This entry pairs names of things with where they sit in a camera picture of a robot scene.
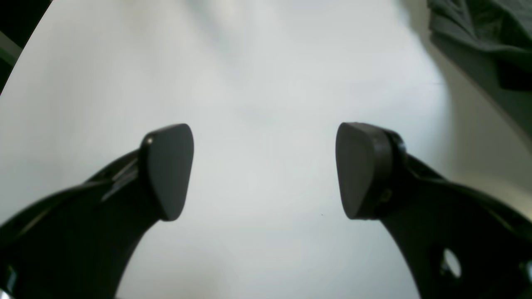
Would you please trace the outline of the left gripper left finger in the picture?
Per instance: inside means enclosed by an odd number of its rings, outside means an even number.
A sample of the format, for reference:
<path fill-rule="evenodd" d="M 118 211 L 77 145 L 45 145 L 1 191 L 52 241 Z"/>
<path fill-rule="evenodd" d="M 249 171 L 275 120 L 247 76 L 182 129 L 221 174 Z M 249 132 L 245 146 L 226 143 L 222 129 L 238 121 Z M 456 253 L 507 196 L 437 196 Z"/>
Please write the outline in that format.
<path fill-rule="evenodd" d="M 49 195 L 1 226 L 1 294 L 10 299 L 114 299 L 135 248 L 184 210 L 192 130 L 149 132 L 139 149 Z"/>

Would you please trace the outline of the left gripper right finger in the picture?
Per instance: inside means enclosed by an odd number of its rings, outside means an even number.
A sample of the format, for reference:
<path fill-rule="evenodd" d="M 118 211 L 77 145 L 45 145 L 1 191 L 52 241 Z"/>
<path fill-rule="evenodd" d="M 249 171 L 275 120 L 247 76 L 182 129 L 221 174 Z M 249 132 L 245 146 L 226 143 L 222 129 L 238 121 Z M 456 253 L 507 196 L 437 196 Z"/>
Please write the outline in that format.
<path fill-rule="evenodd" d="M 422 299 L 530 299 L 523 212 L 448 181 L 383 127 L 341 123 L 335 157 L 346 216 L 384 225 Z"/>

